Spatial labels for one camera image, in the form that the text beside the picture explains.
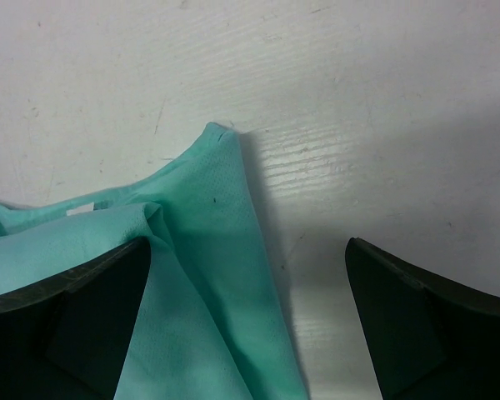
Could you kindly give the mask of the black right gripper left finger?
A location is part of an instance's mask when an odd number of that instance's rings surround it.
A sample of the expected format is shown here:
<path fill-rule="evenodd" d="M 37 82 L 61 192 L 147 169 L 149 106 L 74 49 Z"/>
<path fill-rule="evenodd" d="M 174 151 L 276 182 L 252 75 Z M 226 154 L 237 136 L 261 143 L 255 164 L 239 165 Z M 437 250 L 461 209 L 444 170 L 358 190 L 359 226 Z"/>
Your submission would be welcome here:
<path fill-rule="evenodd" d="M 0 399 L 112 399 L 151 265 L 145 237 L 0 295 Z"/>

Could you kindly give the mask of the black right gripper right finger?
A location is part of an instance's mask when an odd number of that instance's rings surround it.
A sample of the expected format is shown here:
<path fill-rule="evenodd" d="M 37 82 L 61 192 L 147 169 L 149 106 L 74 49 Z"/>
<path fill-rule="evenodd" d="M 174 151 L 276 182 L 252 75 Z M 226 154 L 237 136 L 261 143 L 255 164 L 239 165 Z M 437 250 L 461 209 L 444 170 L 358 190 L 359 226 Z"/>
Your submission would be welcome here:
<path fill-rule="evenodd" d="M 500 297 L 361 238 L 347 277 L 385 399 L 500 399 Z"/>

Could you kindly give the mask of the teal t-shirt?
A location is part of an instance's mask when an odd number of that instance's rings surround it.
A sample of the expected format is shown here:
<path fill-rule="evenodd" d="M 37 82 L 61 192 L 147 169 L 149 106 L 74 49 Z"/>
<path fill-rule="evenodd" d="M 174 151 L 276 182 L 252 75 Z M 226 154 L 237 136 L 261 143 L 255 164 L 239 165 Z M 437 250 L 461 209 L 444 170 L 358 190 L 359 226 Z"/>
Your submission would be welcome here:
<path fill-rule="evenodd" d="M 0 204 L 0 294 L 134 238 L 151 268 L 119 399 L 304 399 L 238 135 L 209 123 L 142 181 L 46 207 Z"/>

